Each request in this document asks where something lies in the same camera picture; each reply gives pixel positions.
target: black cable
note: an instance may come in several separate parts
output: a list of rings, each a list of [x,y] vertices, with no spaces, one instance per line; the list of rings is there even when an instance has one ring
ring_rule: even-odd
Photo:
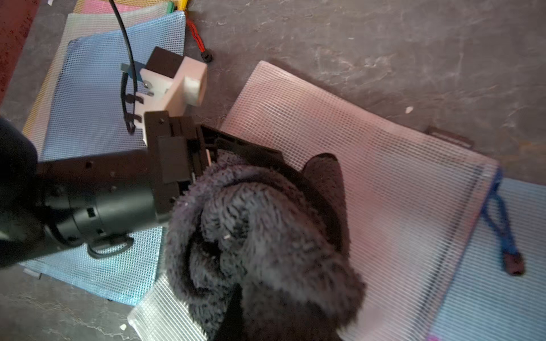
[[[112,10],[114,11],[114,14],[116,15],[117,23],[120,24],[121,33],[123,34],[123,39],[125,40],[125,45],[127,46],[127,54],[129,55],[129,63],[131,67],[131,72],[133,74],[133,98],[137,97],[137,69],[135,68],[135,60],[133,59],[133,50],[131,49],[131,44],[129,42],[129,37],[127,36],[127,31],[125,30],[125,25],[123,24],[123,21],[121,20],[120,12],[117,10],[116,4],[114,3],[114,0],[109,0],[110,6],[112,7]],[[122,89],[122,102],[125,104],[125,90]],[[124,117],[127,124],[127,131],[132,135],[135,131],[135,123],[134,123],[134,115],[135,115],[135,107],[136,107],[136,101],[133,103],[133,115],[130,121],[127,120],[127,117]]]
[[[129,79],[129,74],[127,72],[122,72],[121,90],[120,90],[121,110],[123,110],[123,120],[125,121],[125,126],[127,127],[127,131],[129,132],[129,135],[133,135],[136,127],[134,124],[131,124],[131,121],[129,120],[130,114],[127,112],[127,103],[126,103],[127,79]]]

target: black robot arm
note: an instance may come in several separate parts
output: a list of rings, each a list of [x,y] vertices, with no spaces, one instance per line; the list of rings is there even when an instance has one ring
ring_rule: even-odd
[[[216,159],[218,145],[253,146],[191,117],[146,113],[147,148],[37,163],[34,146],[0,118],[0,267],[87,244],[105,258],[131,232],[164,225],[176,198]],[[124,245],[115,252],[102,250]]]

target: fuzzy black fabric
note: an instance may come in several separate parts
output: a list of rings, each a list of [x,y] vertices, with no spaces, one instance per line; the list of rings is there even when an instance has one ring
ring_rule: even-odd
[[[348,262],[344,193],[331,154],[309,160],[291,182],[226,152],[180,197],[167,275],[209,340],[225,333],[230,301],[240,304],[240,339],[339,340],[365,291]]]

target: blue zipper pull cord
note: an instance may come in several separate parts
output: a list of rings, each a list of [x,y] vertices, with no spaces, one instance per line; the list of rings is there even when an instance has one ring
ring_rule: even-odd
[[[525,262],[523,256],[519,253],[518,247],[515,245],[514,236],[510,230],[510,219],[506,210],[505,202],[498,194],[498,188],[502,181],[502,171],[499,170],[491,186],[488,198],[485,201],[480,215],[484,218],[489,227],[497,234],[501,240],[502,263],[505,271],[510,276],[522,276],[525,273]],[[489,201],[494,200],[497,203],[498,212],[500,215],[500,223],[497,225],[488,212]]]

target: black cord lock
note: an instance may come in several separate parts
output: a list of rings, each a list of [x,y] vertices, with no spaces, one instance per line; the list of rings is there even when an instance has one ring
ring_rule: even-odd
[[[203,61],[205,63],[210,63],[214,60],[212,53],[208,49],[205,49],[205,51],[201,52],[201,58],[203,58]]]
[[[510,254],[502,253],[502,262],[505,266],[505,271],[510,276],[523,276],[525,273],[525,261],[520,253]]]

